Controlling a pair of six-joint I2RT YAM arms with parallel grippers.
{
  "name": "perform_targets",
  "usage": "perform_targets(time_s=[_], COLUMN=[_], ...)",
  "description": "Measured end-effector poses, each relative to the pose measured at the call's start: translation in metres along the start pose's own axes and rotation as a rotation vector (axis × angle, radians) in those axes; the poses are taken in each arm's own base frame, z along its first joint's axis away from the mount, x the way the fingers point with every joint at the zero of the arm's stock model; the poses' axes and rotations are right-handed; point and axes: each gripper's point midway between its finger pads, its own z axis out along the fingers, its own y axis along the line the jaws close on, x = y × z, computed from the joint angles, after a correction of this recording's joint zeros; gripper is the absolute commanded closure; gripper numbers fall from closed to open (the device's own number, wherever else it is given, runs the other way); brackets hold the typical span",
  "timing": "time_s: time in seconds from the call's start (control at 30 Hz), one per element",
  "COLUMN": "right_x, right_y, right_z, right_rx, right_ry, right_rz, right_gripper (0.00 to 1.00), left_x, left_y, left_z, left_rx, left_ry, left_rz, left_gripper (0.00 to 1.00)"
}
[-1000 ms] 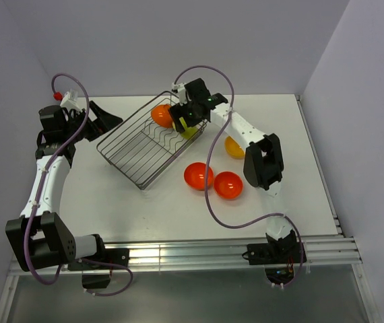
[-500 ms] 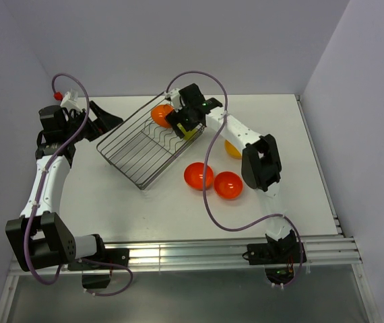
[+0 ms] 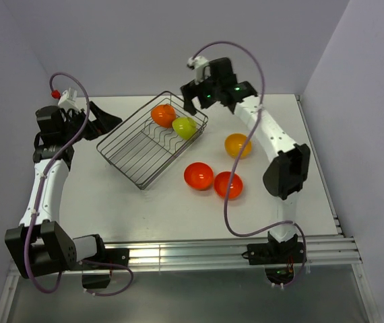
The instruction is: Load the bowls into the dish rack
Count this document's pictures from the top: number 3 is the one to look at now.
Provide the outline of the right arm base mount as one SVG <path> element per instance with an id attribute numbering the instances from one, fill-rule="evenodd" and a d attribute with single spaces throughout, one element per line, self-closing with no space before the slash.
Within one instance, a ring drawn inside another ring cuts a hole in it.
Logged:
<path id="1" fill-rule="evenodd" d="M 248 244 L 242 258 L 251 266 L 275 265 L 265 268 L 265 275 L 270 284 L 281 289 L 294 281 L 294 265 L 299 264 L 299 272 L 305 267 L 307 258 L 302 242 L 275 242 Z"/>

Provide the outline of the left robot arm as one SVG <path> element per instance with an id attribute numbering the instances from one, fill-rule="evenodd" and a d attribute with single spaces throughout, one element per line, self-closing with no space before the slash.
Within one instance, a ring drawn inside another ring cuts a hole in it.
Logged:
<path id="1" fill-rule="evenodd" d="M 34 140 L 34 184 L 24 216 L 16 228 L 5 233 L 5 244 L 21 276 L 28 278 L 72 270 L 84 260 L 91 268 L 101 268 L 108 260 L 102 238 L 91 234 L 70 238 L 59 225 L 61 197 L 71 170 L 74 149 L 57 152 L 79 129 L 80 137 L 91 141 L 121 124 L 95 103 L 90 103 L 95 119 L 85 121 L 85 112 L 59 106 L 36 111 L 39 132 Z"/>

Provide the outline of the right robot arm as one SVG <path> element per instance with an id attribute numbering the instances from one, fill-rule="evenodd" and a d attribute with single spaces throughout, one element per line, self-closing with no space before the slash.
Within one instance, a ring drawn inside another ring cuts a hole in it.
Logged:
<path id="1" fill-rule="evenodd" d="M 283 262 L 292 251 L 289 242 L 295 242 L 300 231 L 294 225 L 296 204 L 308 177 L 311 150 L 305 143 L 298 144 L 275 121 L 248 81 L 238 81 L 228 57 L 209 61 L 197 56 L 190 58 L 187 66 L 195 78 L 181 87 L 184 110 L 197 113 L 193 99 L 198 99 L 203 109 L 215 103 L 227 107 L 253 132 L 269 160 L 262 181 L 276 199 L 277 211 L 276 223 L 267 229 L 274 240 L 267 249 L 273 261 Z"/>

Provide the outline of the yellow-orange bowl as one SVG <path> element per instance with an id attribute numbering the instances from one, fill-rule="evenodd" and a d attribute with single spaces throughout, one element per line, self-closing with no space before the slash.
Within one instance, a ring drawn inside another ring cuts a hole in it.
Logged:
<path id="1" fill-rule="evenodd" d="M 233 158 L 236 158 L 239 151 L 243 147 L 244 142 L 246 141 L 247 136 L 241 133 L 233 133 L 225 139 L 224 148 L 226 153 Z M 250 155 L 252 152 L 252 143 L 249 141 L 243 153 L 241 154 L 241 159 L 244 159 Z"/>

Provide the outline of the orange bowl white inside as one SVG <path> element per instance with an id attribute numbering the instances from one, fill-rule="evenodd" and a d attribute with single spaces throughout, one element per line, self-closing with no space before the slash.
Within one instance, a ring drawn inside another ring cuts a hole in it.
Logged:
<path id="1" fill-rule="evenodd" d="M 152 120 L 159 126 L 171 128 L 173 121 L 177 118 L 174 108 L 169 104 L 161 104 L 151 111 Z"/>

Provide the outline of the lime green bowl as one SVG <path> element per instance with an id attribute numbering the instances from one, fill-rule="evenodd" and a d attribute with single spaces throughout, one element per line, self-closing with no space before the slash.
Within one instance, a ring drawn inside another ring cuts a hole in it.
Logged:
<path id="1" fill-rule="evenodd" d="M 172 122 L 174 131 L 184 140 L 189 140 L 197 131 L 197 123 L 190 117 L 178 117 Z"/>

